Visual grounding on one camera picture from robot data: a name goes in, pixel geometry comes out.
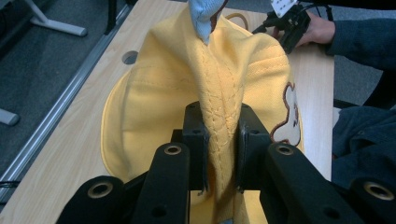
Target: screw hole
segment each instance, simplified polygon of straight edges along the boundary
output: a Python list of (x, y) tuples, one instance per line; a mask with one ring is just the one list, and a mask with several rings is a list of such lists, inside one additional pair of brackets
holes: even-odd
[(390, 190), (374, 182), (366, 182), (364, 184), (364, 189), (380, 200), (392, 201), (395, 198)]
[(88, 196), (93, 199), (99, 199), (107, 196), (113, 190), (113, 184), (110, 182), (96, 183), (88, 190)]

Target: yellow fabric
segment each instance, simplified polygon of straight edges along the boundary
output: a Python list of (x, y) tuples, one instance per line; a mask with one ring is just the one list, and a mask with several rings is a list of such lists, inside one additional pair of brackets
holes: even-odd
[(302, 149), (290, 65), (271, 36), (252, 35), (222, 16), (205, 45), (189, 13), (186, 7), (150, 29), (133, 69), (108, 96), (102, 158), (125, 182), (146, 172), (158, 146), (182, 128), (185, 106), (199, 100), (210, 134), (211, 191), (192, 195), (191, 223), (249, 223), (262, 217), (262, 209), (255, 206), (248, 214), (245, 203), (257, 204), (258, 198), (244, 199), (233, 182), (240, 107), (250, 105), (274, 141)]

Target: table hole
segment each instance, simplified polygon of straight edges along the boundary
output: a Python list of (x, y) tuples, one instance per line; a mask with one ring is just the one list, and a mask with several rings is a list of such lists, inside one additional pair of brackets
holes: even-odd
[(138, 52), (134, 50), (126, 52), (124, 55), (122, 55), (122, 62), (125, 64), (133, 64), (136, 62), (137, 54)]

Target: person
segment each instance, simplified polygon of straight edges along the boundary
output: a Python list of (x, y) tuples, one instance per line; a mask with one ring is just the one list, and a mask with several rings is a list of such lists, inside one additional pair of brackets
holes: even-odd
[[(308, 15), (311, 22), (297, 47), (318, 43), (325, 45), (329, 55), (396, 71), (396, 20), (328, 21)], [(349, 189), (354, 179), (371, 177), (395, 188), (396, 110), (370, 106), (342, 109), (333, 128), (332, 154), (334, 184)]]

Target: yellow cloth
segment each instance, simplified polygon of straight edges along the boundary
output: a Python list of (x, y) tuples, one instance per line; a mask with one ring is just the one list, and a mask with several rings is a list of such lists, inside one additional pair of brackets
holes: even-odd
[[(189, 13), (186, 7), (150, 29), (133, 69), (108, 96), (103, 161), (125, 182), (146, 172), (158, 146), (182, 128), (185, 106), (199, 100), (210, 134), (211, 191), (194, 197), (191, 223), (231, 218), (233, 223), (249, 223), (244, 197), (233, 182), (241, 104), (254, 109), (274, 141), (302, 149), (290, 65), (271, 36), (252, 35), (222, 16), (206, 45), (196, 36)], [(262, 213), (260, 206), (255, 208)]]

